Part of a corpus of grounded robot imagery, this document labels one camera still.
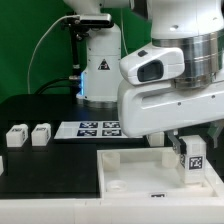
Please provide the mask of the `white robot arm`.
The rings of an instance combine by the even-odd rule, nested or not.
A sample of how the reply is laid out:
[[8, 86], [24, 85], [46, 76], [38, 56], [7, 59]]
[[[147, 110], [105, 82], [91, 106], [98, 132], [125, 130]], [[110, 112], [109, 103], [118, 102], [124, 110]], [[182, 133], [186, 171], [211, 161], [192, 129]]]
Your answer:
[[142, 6], [152, 41], [124, 57], [118, 116], [128, 137], [165, 132], [179, 154], [190, 142], [179, 128], [211, 122], [216, 140], [224, 121], [223, 0], [64, 0], [79, 15], [100, 8]]

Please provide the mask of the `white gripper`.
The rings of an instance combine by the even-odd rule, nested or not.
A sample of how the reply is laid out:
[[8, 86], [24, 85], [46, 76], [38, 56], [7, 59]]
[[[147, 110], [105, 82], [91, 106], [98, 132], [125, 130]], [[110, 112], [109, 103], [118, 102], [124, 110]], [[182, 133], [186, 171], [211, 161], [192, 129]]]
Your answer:
[[178, 90], [169, 81], [133, 86], [123, 80], [118, 90], [118, 117], [128, 137], [167, 131], [175, 153], [180, 155], [186, 154], [186, 143], [173, 129], [213, 121], [208, 135], [217, 148], [224, 129], [224, 82]]

